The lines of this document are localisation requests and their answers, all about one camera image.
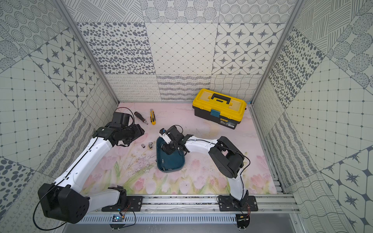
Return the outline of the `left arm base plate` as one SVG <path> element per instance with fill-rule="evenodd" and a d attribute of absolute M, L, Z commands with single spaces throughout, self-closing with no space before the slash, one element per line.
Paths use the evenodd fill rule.
<path fill-rule="evenodd" d="M 139 212 L 142 207 L 143 196 L 121 196 L 118 202 L 112 206 L 101 209 L 102 212 L 134 211 Z"/>

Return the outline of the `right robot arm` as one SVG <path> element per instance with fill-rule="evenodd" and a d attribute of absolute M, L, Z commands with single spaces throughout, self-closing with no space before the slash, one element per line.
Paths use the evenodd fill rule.
<path fill-rule="evenodd" d="M 183 135 L 176 125 L 168 130 L 161 129 L 159 136 L 165 142 L 161 149 L 167 155 L 174 152 L 178 152 L 181 156 L 192 152 L 209 155 L 220 173 L 228 179 L 232 201 L 237 205 L 243 205 L 247 200 L 249 194 L 242 179 L 242 173 L 246 169 L 244 160 L 247 157 L 228 138 L 222 136 L 212 140 Z"/>

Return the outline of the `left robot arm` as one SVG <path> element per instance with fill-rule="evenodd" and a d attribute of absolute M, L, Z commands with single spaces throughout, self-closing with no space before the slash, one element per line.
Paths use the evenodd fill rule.
<path fill-rule="evenodd" d="M 38 190 L 39 203 L 45 217 L 66 223 L 78 223 L 87 213 L 97 209 L 123 211 L 129 201 L 122 186 L 110 187 L 93 196 L 81 191 L 91 172 L 115 146 L 128 147 L 145 131 L 135 123 L 133 113 L 114 112 L 112 120 L 97 129 L 87 147 L 53 183 L 44 183 Z"/>

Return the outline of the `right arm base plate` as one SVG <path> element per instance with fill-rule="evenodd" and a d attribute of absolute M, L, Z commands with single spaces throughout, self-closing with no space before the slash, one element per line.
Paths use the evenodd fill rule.
<path fill-rule="evenodd" d="M 217 197 L 217 201 L 219 204 L 219 210 L 221 212 L 247 212 L 248 210 L 250 210 L 251 212 L 258 211 L 258 205 L 255 196 L 245 195 L 241 201 L 237 201 L 232 196 L 219 195 Z"/>

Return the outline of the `teal plastic storage tray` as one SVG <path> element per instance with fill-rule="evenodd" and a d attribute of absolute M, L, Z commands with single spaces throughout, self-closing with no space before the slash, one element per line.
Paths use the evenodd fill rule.
<path fill-rule="evenodd" d="M 185 156 L 178 150 L 174 151 L 171 155 L 166 154 L 161 146 L 166 142 L 159 137 L 156 141 L 156 163 L 157 168 L 164 173 L 175 172 L 181 170 L 185 165 Z"/>

